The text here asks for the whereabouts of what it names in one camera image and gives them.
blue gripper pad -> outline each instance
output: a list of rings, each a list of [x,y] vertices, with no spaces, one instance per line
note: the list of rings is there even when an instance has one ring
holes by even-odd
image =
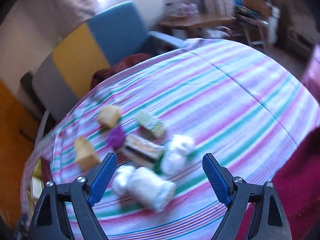
[[[219,173],[218,169],[214,166],[208,155],[203,156],[202,168],[219,202],[228,207],[231,204],[229,186]]]
[[[88,198],[88,204],[91,207],[93,207],[95,203],[100,202],[100,200],[102,199],[103,194],[112,178],[112,175],[115,173],[116,168],[117,157],[115,154],[113,154],[91,185],[90,196]]]

orange wooden cabinet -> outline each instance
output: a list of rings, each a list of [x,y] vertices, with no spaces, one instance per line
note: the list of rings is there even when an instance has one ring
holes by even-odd
[[[20,217],[22,172],[34,148],[33,142],[19,130],[32,138],[38,125],[0,82],[0,214],[10,227]]]

screw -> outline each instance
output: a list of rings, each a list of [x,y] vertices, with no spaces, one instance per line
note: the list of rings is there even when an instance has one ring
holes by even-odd
[[[47,187],[51,187],[53,185],[53,181],[52,180],[49,180],[46,184],[45,184]]]
[[[266,182],[267,187],[273,187],[273,183],[271,181]]]
[[[243,182],[243,179],[241,177],[235,177],[235,182],[236,183],[242,183]]]
[[[80,182],[80,183],[84,182],[85,181],[85,177],[84,176],[80,176],[80,177],[77,178],[77,181]]]

yellow sponge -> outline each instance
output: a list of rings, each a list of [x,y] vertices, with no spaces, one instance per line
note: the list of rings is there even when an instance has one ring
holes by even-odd
[[[100,159],[94,150],[91,142],[86,138],[80,136],[75,140],[76,159],[75,163],[78,164],[82,171],[87,171],[100,163]]]
[[[109,129],[113,129],[121,117],[121,110],[113,105],[104,106],[98,116],[98,122]]]

wooden desk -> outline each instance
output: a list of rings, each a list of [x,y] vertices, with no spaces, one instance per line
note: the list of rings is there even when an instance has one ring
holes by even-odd
[[[197,29],[233,23],[234,17],[226,17],[219,13],[192,14],[185,19],[165,19],[159,22],[165,33],[172,35],[172,29],[185,30],[188,38],[197,37]]]

